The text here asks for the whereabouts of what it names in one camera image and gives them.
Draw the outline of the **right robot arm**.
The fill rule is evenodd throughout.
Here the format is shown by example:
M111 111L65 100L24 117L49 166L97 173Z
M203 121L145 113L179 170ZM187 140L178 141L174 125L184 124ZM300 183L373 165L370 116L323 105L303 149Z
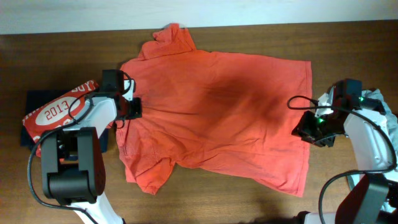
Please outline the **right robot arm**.
M332 147L337 136L346 136L358 168L329 179L321 189L318 211L296 218L301 223L397 223L397 149L382 101L363 96L359 80L345 79L311 102L292 135L318 147ZM326 189L342 177L351 179L353 188L337 211L325 213Z

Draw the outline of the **light blue crumpled shirt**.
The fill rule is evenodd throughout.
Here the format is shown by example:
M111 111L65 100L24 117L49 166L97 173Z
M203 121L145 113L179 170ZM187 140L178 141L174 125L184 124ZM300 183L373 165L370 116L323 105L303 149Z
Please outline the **light blue crumpled shirt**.
M362 97L371 100L380 101L385 115L377 112L370 113L365 111L364 115L369 115L370 119L381 126L381 129L389 136L395 150L397 150L397 117L384 102L384 97L380 90L363 90ZM354 134L350 137L355 143L359 143L354 147L356 161L360 169L377 169L382 168L387 162L387 153L389 152L384 138L368 123L360 124L360 119L353 116L348 122L349 130Z

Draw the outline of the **folded red soccer shirt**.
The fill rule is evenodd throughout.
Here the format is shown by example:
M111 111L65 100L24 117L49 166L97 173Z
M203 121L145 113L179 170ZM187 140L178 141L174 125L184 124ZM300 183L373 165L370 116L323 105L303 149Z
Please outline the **folded red soccer shirt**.
M67 131L94 127L100 136L116 118L116 105L112 98L98 96L98 90L99 85L89 80L26 114L22 125L35 143L44 132L59 127Z

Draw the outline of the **plain orange-red t-shirt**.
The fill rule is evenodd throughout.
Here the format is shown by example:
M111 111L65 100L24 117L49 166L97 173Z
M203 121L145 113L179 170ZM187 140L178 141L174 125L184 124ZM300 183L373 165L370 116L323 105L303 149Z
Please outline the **plain orange-red t-shirt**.
M308 105L311 63L199 50L178 24L153 37L121 66L142 101L142 117L116 131L126 180L154 195L179 165L301 197L310 146L292 135L301 113L287 101Z

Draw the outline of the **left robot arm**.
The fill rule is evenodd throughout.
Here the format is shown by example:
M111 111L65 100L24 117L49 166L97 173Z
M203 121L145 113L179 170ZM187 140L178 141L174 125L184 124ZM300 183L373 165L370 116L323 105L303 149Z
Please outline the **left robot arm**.
M133 96L136 83L122 70L103 70L98 89L70 102L71 121L45 131L34 146L41 151L42 189L49 204L32 196L41 205L74 211L84 223L124 223L112 208L105 192L106 172L100 136L109 123L140 118L142 104ZM71 109L80 101L82 110Z

